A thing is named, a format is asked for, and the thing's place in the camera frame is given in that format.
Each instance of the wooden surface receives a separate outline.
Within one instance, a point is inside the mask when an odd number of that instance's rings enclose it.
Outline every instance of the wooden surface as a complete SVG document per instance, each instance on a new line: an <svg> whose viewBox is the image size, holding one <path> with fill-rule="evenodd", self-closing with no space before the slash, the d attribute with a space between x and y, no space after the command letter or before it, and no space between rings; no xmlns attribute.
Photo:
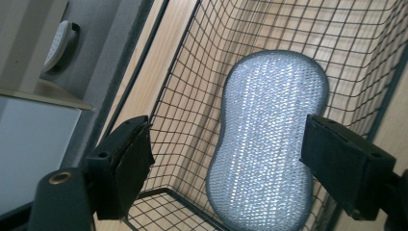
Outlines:
<svg viewBox="0 0 408 231"><path fill-rule="evenodd" d="M162 1L155 1L152 14L149 15L145 29L140 36L140 41L107 121L110 120L118 100L129 82L161 3ZM194 4L195 1L169 2L163 23L140 72L140 77L127 98L115 126L128 118L150 114ZM408 142L406 142L408 121L404 118L408 114L408 94L404 92L404 89L407 88L408 77L405 73L375 139L378 146L398 157L397 173L401 173L404 168L408 167L408 158L404 153L405 150L408 150ZM384 218L385 216L382 214L376 222L356 222L342 215L336 230L382 230ZM97 221L96 223L98 230L127 230L124 227L126 225L118 221Z"/></svg>

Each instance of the gray panel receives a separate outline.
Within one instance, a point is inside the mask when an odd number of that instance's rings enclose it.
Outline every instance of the gray panel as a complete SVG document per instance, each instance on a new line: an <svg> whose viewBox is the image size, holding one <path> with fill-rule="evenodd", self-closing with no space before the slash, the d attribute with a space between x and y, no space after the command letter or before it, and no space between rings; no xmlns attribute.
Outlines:
<svg viewBox="0 0 408 231"><path fill-rule="evenodd" d="M60 167L81 111L0 96L0 215L34 199Z"/></svg>

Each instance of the metal wire mesh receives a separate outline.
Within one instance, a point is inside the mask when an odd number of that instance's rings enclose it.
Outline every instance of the metal wire mesh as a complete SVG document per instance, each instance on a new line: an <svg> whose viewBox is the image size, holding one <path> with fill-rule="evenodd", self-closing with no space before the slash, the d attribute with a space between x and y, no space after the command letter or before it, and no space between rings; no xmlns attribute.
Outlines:
<svg viewBox="0 0 408 231"><path fill-rule="evenodd" d="M375 132L372 124L397 79L395 67L407 43L407 4L198 2L151 117L156 164L143 190L172 190L220 222L208 203L205 177L219 135L223 84L235 62L260 50L292 50L316 60L329 79L324 115L364 137ZM315 181L314 205L304 230L318 226L327 198ZM215 229L173 200L162 194L137 200L129 220L140 230Z"/></svg>

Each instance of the white mesh pad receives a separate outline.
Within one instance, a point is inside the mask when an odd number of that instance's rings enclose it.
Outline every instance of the white mesh pad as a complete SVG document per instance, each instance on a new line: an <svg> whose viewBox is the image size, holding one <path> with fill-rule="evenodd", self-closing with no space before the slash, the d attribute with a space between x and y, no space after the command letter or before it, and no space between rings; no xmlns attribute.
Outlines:
<svg viewBox="0 0 408 231"><path fill-rule="evenodd" d="M312 175L299 162L307 114L319 115L327 79L291 51L249 55L231 70L221 134L207 175L217 215L236 230L298 230L312 206Z"/></svg>

